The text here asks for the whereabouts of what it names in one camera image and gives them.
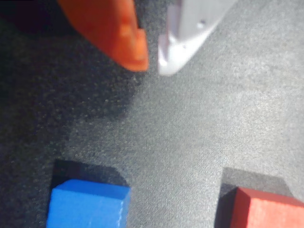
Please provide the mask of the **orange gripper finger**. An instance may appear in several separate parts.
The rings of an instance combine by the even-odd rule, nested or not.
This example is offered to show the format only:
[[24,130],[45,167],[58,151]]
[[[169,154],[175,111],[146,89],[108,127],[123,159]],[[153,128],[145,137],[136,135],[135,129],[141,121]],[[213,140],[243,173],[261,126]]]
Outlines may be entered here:
[[72,27],[114,62],[131,71],[146,71],[148,45],[132,0],[60,0]]

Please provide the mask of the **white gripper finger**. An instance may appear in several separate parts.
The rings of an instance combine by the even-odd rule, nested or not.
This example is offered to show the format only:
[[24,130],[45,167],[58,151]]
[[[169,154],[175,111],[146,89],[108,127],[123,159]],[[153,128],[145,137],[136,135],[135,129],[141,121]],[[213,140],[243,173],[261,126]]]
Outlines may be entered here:
[[158,72],[172,76],[196,54],[236,0],[177,0],[158,39]]

